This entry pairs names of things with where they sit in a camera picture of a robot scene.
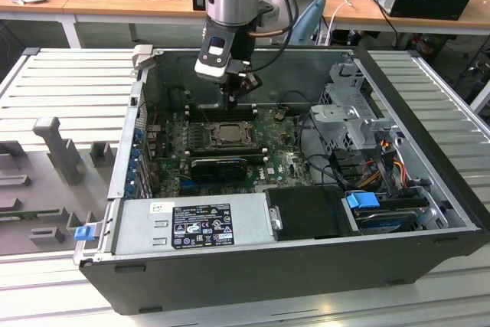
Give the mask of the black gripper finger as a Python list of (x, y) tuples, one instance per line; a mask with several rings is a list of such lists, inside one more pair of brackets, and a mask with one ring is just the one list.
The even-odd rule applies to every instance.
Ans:
[(227, 78), (223, 83), (224, 108), (232, 110), (237, 105), (237, 100), (234, 96), (239, 87), (239, 78), (236, 74), (227, 74)]
[(254, 73), (240, 73), (234, 76), (234, 106), (238, 100), (262, 86), (262, 80)]

